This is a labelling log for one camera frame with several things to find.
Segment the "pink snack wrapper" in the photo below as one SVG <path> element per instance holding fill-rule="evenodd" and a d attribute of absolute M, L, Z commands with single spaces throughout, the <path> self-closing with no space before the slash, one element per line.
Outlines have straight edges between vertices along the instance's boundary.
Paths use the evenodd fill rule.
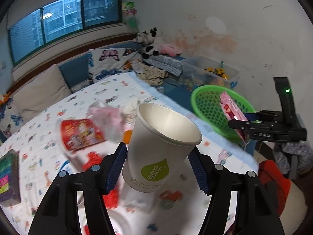
<path fill-rule="evenodd" d="M 227 120 L 248 121 L 244 113 L 226 91 L 220 94 L 220 106 Z"/>

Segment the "red instant noodle cup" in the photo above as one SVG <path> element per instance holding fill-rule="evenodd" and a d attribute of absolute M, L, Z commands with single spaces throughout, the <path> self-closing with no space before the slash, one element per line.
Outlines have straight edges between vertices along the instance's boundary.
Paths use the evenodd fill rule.
<path fill-rule="evenodd" d="M 105 140 L 104 133 L 90 119 L 59 119 L 56 122 L 56 141 L 69 156 Z"/>

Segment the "white paper cup green logo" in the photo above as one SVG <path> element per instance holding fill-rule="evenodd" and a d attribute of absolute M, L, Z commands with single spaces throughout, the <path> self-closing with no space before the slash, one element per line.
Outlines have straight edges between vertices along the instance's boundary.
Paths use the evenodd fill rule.
<path fill-rule="evenodd" d="M 122 169 L 125 183 L 143 193 L 158 190 L 202 141 L 197 125 L 169 108 L 141 103 Z"/>

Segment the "pink clear plastic bag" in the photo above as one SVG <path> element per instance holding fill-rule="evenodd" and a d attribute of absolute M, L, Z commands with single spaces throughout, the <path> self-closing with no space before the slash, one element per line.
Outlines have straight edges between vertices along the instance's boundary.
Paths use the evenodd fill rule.
<path fill-rule="evenodd" d="M 136 105 L 128 103 L 123 107 L 112 107 L 104 101 L 96 100 L 88 107 L 86 117 L 102 131 L 106 140 L 129 144 L 133 132 L 131 124 L 136 117 Z"/>

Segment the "red bag on floor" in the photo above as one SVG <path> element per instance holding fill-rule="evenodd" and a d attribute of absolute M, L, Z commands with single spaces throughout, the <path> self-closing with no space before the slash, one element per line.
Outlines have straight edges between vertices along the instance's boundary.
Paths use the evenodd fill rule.
<path fill-rule="evenodd" d="M 282 175 L 273 160 L 265 160 L 259 164 L 258 177 L 270 194 L 278 216 L 281 216 L 291 187 L 290 179 Z"/>

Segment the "clear plastic toy bin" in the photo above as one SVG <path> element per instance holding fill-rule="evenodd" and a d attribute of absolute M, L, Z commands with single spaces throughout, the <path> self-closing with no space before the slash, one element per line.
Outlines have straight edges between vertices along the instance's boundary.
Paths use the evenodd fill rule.
<path fill-rule="evenodd" d="M 239 71 L 226 65 L 224 61 L 195 56 L 180 62 L 183 70 L 180 81 L 190 92 L 203 85 L 217 85 L 233 89 L 240 78 Z"/>

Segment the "printed white table blanket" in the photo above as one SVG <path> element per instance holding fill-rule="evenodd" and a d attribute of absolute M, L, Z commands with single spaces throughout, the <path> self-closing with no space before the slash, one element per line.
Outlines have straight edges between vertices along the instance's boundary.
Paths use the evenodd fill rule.
<path fill-rule="evenodd" d="M 124 107 L 131 101 L 168 107 L 198 126 L 203 136 L 198 149 L 215 163 L 241 174 L 258 170 L 258 164 L 250 154 L 215 133 L 208 123 L 141 81 L 134 73 L 111 76 L 47 108 L 1 146 L 1 154 L 9 150 L 19 153 L 21 203 L 4 208 L 19 234 L 28 233 L 34 213 L 58 172 L 77 172 L 57 142 L 57 122 L 85 118 L 89 105 L 97 100 L 112 107 Z M 158 191 L 149 213 L 119 204 L 111 214 L 115 227 L 124 234 L 198 234 L 209 203 L 210 197 L 199 189 L 189 161 L 185 160 Z"/>

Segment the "grey patterned cloth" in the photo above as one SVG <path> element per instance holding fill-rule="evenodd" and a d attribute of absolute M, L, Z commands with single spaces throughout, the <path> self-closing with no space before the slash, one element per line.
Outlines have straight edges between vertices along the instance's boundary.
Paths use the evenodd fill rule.
<path fill-rule="evenodd" d="M 174 76 L 179 77 L 183 72 L 183 65 L 180 61 L 166 56 L 150 56 L 148 59 L 143 60 L 151 66 L 164 70 Z"/>

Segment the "beige crumpled clothing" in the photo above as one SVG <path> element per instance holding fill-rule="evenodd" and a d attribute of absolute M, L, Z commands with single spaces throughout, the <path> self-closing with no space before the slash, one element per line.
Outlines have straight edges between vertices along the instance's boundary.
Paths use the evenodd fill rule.
<path fill-rule="evenodd" d="M 132 68 L 139 79 L 153 87 L 162 85 L 163 80 L 168 77 L 168 73 L 165 70 L 155 66 L 148 66 L 139 60 L 132 61 Z"/>

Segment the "beige cushion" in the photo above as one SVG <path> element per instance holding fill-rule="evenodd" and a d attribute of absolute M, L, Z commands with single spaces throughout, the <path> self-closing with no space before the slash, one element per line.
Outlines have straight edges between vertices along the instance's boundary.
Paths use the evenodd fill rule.
<path fill-rule="evenodd" d="M 30 121 L 58 101 L 71 95 L 57 65 L 40 73 L 13 95 L 13 102 L 24 121 Z"/>

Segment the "black white plush cow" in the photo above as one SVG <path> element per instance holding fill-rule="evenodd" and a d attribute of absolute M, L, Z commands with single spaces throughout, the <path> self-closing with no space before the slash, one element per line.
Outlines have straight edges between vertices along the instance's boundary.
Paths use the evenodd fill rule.
<path fill-rule="evenodd" d="M 160 54 L 161 44 L 163 43 L 161 31 L 158 28 L 139 32 L 133 41 L 143 46 L 141 54 L 144 60 L 149 59 L 151 56 L 158 56 Z"/>

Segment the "blue sofa cushion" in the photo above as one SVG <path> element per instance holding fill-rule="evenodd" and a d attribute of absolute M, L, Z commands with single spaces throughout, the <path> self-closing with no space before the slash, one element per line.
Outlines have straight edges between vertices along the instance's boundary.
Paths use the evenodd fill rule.
<path fill-rule="evenodd" d="M 88 59 L 89 54 L 84 54 L 58 66 L 72 93 L 90 85 Z"/>

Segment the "butterfly print pillow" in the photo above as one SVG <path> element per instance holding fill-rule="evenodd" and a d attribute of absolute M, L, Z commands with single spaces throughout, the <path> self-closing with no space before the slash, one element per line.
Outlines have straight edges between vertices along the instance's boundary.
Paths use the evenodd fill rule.
<path fill-rule="evenodd" d="M 88 52 L 88 71 L 93 83 L 111 75 L 122 74 L 132 69 L 132 62 L 141 60 L 138 49 L 102 48 Z"/>

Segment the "paper flower decoration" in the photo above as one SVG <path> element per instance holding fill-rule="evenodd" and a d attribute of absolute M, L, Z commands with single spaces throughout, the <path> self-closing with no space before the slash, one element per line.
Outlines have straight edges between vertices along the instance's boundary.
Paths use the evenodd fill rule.
<path fill-rule="evenodd" d="M 137 9 L 135 8 L 135 2 L 126 0 L 121 5 L 122 13 L 126 17 L 126 21 L 128 25 L 138 31 L 138 25 L 136 20 Z"/>

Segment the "window with green frame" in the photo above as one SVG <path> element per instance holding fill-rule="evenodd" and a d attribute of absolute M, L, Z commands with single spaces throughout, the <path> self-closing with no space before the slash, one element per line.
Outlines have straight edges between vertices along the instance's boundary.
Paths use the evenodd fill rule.
<path fill-rule="evenodd" d="M 121 0 L 58 0 L 8 27 L 13 66 L 75 33 L 121 23 Z"/>

